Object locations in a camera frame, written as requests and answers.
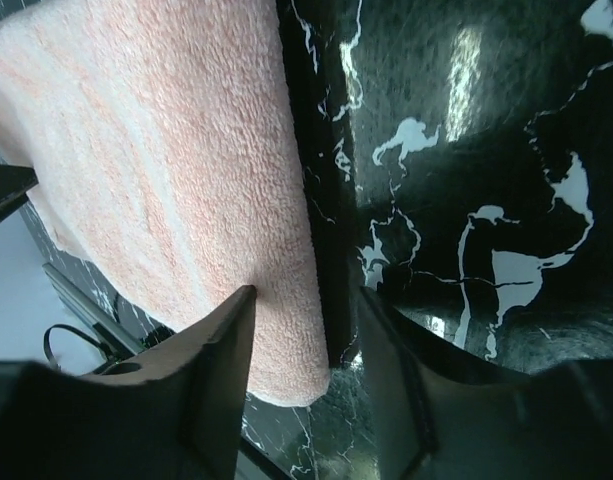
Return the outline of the pink towel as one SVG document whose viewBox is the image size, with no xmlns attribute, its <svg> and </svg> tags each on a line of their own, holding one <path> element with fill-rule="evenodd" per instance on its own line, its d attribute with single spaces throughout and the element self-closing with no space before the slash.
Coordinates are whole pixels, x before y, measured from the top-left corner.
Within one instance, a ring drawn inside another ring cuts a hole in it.
<svg viewBox="0 0 613 480">
<path fill-rule="evenodd" d="M 258 291 L 249 391 L 328 389 L 272 1 L 43 1 L 0 21 L 0 153 L 61 250 L 182 330 Z"/>
</svg>

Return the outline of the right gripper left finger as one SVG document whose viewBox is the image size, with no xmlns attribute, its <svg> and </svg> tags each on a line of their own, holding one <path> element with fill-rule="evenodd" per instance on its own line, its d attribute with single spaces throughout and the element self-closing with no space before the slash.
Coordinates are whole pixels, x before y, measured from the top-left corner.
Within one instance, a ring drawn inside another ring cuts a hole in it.
<svg viewBox="0 0 613 480">
<path fill-rule="evenodd" d="M 0 479 L 231 479 L 256 291 L 103 374 L 0 362 Z"/>
</svg>

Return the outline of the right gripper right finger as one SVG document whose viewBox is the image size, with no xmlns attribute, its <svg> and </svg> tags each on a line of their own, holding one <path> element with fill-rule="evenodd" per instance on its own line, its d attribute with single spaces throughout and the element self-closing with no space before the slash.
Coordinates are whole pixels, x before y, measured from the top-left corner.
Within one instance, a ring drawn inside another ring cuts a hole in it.
<svg viewBox="0 0 613 480">
<path fill-rule="evenodd" d="M 613 359 L 535 375 L 472 355 L 372 289 L 358 297 L 384 479 L 613 479 Z"/>
</svg>

